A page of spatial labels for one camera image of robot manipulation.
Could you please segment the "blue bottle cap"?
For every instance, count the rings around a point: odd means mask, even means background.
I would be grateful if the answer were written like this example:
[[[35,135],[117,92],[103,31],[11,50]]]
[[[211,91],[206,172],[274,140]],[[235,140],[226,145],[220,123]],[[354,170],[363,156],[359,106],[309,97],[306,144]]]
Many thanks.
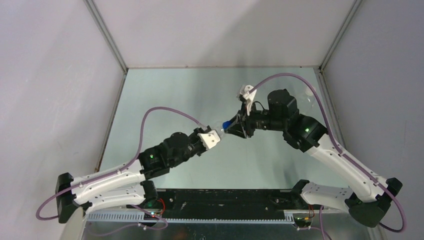
[[[223,122],[222,123],[222,129],[225,131],[225,130],[227,130],[229,127],[230,127],[230,125],[232,124],[232,122],[231,121],[225,121],[225,122]]]

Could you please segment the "Pepsi labelled clear bottle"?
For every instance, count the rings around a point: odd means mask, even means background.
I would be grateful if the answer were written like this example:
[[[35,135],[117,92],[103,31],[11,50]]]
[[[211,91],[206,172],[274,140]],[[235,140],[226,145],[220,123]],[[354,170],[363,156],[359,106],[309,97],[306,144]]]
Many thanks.
[[[220,140],[222,140],[226,136],[223,121],[217,121],[213,123],[210,128],[212,130],[213,135],[215,137],[219,137]]]

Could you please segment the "clear bottle with yellow label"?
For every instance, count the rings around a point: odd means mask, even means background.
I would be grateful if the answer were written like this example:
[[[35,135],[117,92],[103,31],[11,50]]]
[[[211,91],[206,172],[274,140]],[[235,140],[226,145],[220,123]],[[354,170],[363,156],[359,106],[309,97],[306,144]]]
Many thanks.
[[[296,100],[302,114],[311,111],[317,102],[313,91],[308,86],[303,87],[296,93]]]

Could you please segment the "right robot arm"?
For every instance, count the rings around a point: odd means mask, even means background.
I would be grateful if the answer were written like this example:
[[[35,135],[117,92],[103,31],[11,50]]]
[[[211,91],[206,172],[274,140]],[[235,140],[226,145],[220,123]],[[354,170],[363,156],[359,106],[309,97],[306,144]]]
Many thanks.
[[[327,206],[350,214],[366,227],[378,226],[402,183],[379,176],[353,157],[318,120],[300,113],[296,99],[286,89],[270,92],[268,108],[263,110],[254,107],[255,94],[250,85],[240,91],[241,109],[223,125],[227,134],[247,139],[255,130],[282,132],[292,148],[320,161],[347,182],[347,187],[338,188],[299,180],[291,190],[291,204],[297,209]]]

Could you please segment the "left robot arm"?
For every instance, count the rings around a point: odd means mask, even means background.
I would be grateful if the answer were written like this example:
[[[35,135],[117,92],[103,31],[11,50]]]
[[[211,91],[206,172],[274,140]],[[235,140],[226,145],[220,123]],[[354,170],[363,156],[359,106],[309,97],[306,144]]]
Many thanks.
[[[58,222],[65,224],[79,207],[84,214],[124,205],[153,208],[159,197],[152,179],[200,156],[220,141],[219,134],[210,128],[196,128],[190,135],[175,132],[142,151],[132,163],[81,177],[63,173],[58,176],[55,190],[63,191],[56,197]]]

